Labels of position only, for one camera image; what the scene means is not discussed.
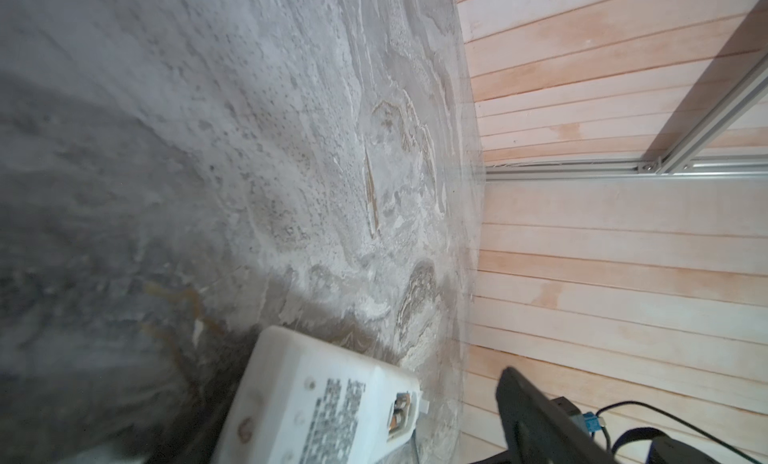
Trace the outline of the white TV remote control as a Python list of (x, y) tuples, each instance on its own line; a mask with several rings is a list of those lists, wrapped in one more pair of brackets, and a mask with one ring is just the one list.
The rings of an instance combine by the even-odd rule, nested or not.
[(214, 463), (376, 463), (428, 413), (417, 376), (284, 327), (259, 335)]

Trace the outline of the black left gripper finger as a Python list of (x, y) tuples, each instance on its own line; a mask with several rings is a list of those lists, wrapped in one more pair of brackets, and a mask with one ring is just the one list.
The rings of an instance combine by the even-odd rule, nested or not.
[(588, 435), (513, 367), (504, 369), (496, 401), (510, 463), (612, 463)]

